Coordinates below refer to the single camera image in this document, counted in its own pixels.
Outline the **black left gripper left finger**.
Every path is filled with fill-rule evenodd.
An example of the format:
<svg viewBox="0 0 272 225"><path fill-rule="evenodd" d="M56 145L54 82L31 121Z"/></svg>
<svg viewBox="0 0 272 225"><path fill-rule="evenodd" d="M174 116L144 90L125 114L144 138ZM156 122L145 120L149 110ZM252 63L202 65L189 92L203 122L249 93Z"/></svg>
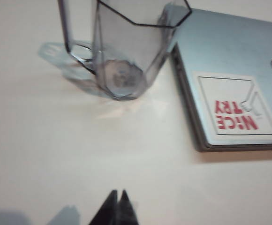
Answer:
<svg viewBox="0 0 272 225"><path fill-rule="evenodd" d="M104 200L90 225L112 225L114 222L117 205L117 190L112 190Z"/></svg>

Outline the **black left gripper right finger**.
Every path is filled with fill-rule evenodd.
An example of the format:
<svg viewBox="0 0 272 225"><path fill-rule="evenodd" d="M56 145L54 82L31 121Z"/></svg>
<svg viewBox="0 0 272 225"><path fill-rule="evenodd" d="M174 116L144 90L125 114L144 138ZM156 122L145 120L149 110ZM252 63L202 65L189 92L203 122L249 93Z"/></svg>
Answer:
<svg viewBox="0 0 272 225"><path fill-rule="evenodd" d="M118 224L119 225L138 225L138 219L133 205L128 197L126 190L122 191L118 202Z"/></svg>

